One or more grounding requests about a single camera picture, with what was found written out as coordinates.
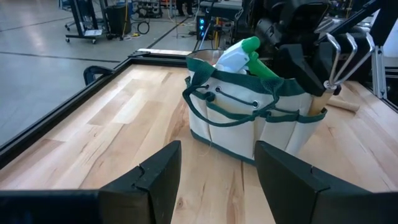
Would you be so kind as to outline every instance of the metal grommet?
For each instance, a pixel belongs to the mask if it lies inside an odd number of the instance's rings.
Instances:
[[[260,106],[260,103],[257,100],[253,101],[253,107],[258,108]]]

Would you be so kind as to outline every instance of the wooden stick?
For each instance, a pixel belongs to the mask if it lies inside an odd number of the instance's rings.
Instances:
[[[331,91],[330,93],[324,92],[322,96],[314,96],[308,115],[315,116],[321,113],[322,109],[326,106],[332,94],[333,92]]]
[[[334,98],[331,98],[328,101],[328,105],[335,106],[337,108],[342,108],[342,109],[352,111],[352,112],[357,112],[359,110],[359,104],[350,103],[350,102],[346,102],[346,101],[338,100],[338,99],[334,99]]]

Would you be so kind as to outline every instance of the canvas bag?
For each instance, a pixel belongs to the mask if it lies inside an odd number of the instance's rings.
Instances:
[[[193,137],[248,163],[254,162],[258,140],[296,155],[327,110],[307,116],[312,96],[295,79],[217,70],[212,65],[222,53],[201,50],[187,56],[182,95]]]

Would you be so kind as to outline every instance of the green spray nozzle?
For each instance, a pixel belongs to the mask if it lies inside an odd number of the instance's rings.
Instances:
[[[271,69],[259,60],[259,54],[257,52],[251,52],[249,54],[249,62],[246,65],[251,74],[257,75],[260,78],[278,77]]]
[[[271,69],[259,60],[259,54],[256,50],[260,47],[260,39],[256,36],[242,41],[243,51],[249,56],[249,62],[246,64],[250,73],[260,78],[278,77]]]
[[[260,39],[256,36],[244,39],[241,47],[245,53],[250,54],[260,47]]]

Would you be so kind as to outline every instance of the wooden tabletop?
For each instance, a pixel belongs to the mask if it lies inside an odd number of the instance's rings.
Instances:
[[[0,170],[0,189],[99,188],[179,139],[173,223],[273,223],[255,168],[192,138],[186,76],[184,68],[130,66]],[[339,98],[361,109],[329,107],[299,158],[374,192],[396,190],[398,115],[355,82]]]

